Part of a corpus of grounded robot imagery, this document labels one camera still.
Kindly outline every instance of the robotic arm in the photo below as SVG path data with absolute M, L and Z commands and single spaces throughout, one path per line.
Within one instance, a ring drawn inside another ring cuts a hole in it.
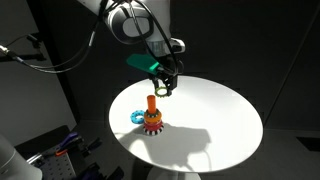
M 132 55 L 129 65 L 149 73 L 158 97 L 170 96 L 177 87 L 179 66 L 175 53 L 185 51 L 183 41 L 171 38 L 170 0 L 78 0 L 99 16 L 124 44 L 143 41 L 149 55 Z M 165 87 L 159 87 L 161 80 Z M 159 94 L 166 89 L 166 94 Z

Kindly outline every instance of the wire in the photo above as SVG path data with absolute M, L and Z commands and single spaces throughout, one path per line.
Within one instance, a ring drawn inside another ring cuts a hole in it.
M 121 3 L 123 3 L 124 0 L 118 0 L 118 1 L 114 1 L 109 7 L 108 9 L 106 9 L 104 11 L 104 14 L 108 14 L 110 11 L 114 10 L 116 7 L 118 7 Z
M 6 44 L 5 47 L 9 47 L 9 46 L 11 46 L 12 44 L 14 44 L 15 42 L 19 41 L 20 39 L 26 38 L 27 36 L 28 36 L 28 35 L 23 35 L 23 36 L 20 36 L 20 37 L 14 39 L 14 40 L 11 41 L 10 43 Z
M 22 63 L 23 65 L 26 65 L 26 66 L 34 69 L 34 70 L 37 70 L 37 71 L 40 71 L 40 72 L 44 72 L 44 73 L 58 74 L 58 73 L 64 73 L 64 72 L 70 71 L 70 70 L 78 67 L 80 64 L 82 64 L 82 63 L 85 61 L 86 57 L 88 56 L 88 54 L 89 54 L 89 52 L 90 52 L 90 50 L 91 50 L 92 42 L 93 42 L 93 40 L 94 40 L 95 31 L 96 31 L 96 29 L 97 29 L 97 27 L 98 27 L 98 24 L 99 24 L 99 21 L 97 21 L 96 24 L 95 24 L 95 26 L 94 26 L 94 30 L 93 30 L 92 33 L 91 33 L 88 46 L 84 46 L 84 47 L 87 47 L 84 56 L 78 61 L 77 64 L 75 64 L 74 66 L 72 66 L 72 67 L 70 67 L 70 68 L 67 68 L 67 69 L 64 69 L 64 70 L 59 70 L 59 71 L 49 71 L 49 70 L 44 70 L 44 69 L 49 68 L 49 67 L 58 67 L 58 66 L 61 66 L 63 63 L 62 63 L 62 64 L 59 64 L 59 65 L 57 65 L 57 66 L 42 67 L 42 66 L 35 66 L 35 65 L 28 64 L 28 63 L 26 63 L 26 62 L 25 62 L 23 59 L 21 59 L 21 58 L 19 58 L 19 59 L 17 59 L 17 60 L 18 60 L 20 63 Z
M 178 61 L 177 61 L 176 56 L 175 56 L 175 54 L 174 54 L 174 52 L 172 50 L 170 42 L 169 42 L 166 34 L 164 33 L 163 29 L 161 28 L 158 20 L 156 19 L 156 17 L 153 15 L 153 13 L 150 11 L 150 9 L 144 3 L 140 2 L 139 0 L 134 0 L 134 1 L 137 2 L 140 6 L 142 6 L 148 12 L 148 14 L 152 17 L 153 22 L 156 24 L 157 28 L 159 29 L 159 31 L 161 33 L 161 36 L 163 37 L 163 39 L 164 39 L 164 41 L 165 41 L 165 43 L 166 43 L 166 45 L 167 45 L 167 47 L 168 47 L 168 49 L 170 51 L 170 54 L 171 54 L 171 56 L 172 56 L 172 58 L 174 60 L 175 68 L 174 68 L 174 74 L 173 75 L 174 76 L 177 75 L 179 73 L 178 72 Z
M 132 4 L 131 4 L 130 2 L 128 2 L 128 4 L 129 4 L 129 6 L 130 6 L 130 11 L 131 11 L 131 14 L 132 14 L 132 17 L 133 17 L 133 22 L 134 22 L 134 24 L 135 24 L 135 26 L 136 26 L 136 28 L 137 28 L 137 31 L 138 31 L 138 33 L 139 33 L 139 35 L 140 35 L 140 37 L 141 37 L 144 45 L 147 47 L 147 49 L 148 49 L 149 53 L 151 54 L 151 56 L 152 56 L 153 58 L 157 59 L 157 57 L 154 55 L 154 53 L 152 52 L 152 50 L 151 50 L 150 47 L 148 46 L 148 44 L 147 44 L 147 42 L 146 42 L 146 39 L 145 39 L 145 37 L 144 37 L 143 34 L 142 34 L 142 31 L 141 31 L 140 26 L 139 26 L 139 24 L 138 24 L 138 21 L 137 21 L 137 18 L 136 18 L 136 14 L 134 13 Z

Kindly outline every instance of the dark background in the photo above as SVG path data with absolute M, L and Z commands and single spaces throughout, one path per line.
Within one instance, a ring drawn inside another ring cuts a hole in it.
M 28 3 L 53 63 L 77 52 L 96 19 L 76 0 Z M 318 11 L 319 0 L 171 0 L 171 32 L 186 44 L 179 55 L 185 75 L 237 91 L 267 128 L 320 130 Z M 142 44 L 121 44 L 105 25 L 96 37 L 87 60 L 60 76 L 81 121 L 106 121 L 117 94 L 147 77 L 125 63 L 131 54 L 144 52 Z

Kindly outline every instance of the table surface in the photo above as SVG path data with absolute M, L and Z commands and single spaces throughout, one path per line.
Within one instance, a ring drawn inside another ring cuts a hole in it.
M 130 116 L 147 109 L 154 93 L 150 80 L 123 90 L 109 111 L 112 132 L 136 157 L 178 172 L 215 172 L 249 158 L 263 134 L 255 108 L 240 94 L 213 81 L 179 76 L 170 97 L 156 98 L 164 130 L 156 136 L 143 132 Z

